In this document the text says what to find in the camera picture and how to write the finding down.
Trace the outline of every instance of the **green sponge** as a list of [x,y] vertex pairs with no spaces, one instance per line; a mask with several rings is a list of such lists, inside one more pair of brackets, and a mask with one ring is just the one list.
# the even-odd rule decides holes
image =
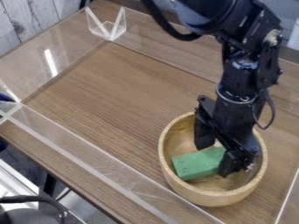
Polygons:
[[183,181],[216,175],[226,149],[215,147],[172,158],[172,166]]

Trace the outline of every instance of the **wooden table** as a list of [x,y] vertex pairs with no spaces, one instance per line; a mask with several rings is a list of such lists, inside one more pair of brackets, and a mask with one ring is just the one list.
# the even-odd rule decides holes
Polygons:
[[[107,6],[111,10],[115,7],[111,3]],[[194,110],[199,94],[215,98],[215,80],[222,74],[216,64],[220,62],[216,42],[206,38],[195,45],[200,47],[198,63],[206,69],[204,78],[107,42],[24,101],[166,187],[170,186],[160,171],[156,150],[160,133],[176,116]],[[264,180],[252,195],[236,205],[204,208],[226,223],[274,223],[299,167],[299,65],[282,61],[282,67],[284,76],[272,88],[278,116],[271,129],[260,131],[270,153]],[[119,221],[160,222],[12,123],[0,126],[0,134]]]

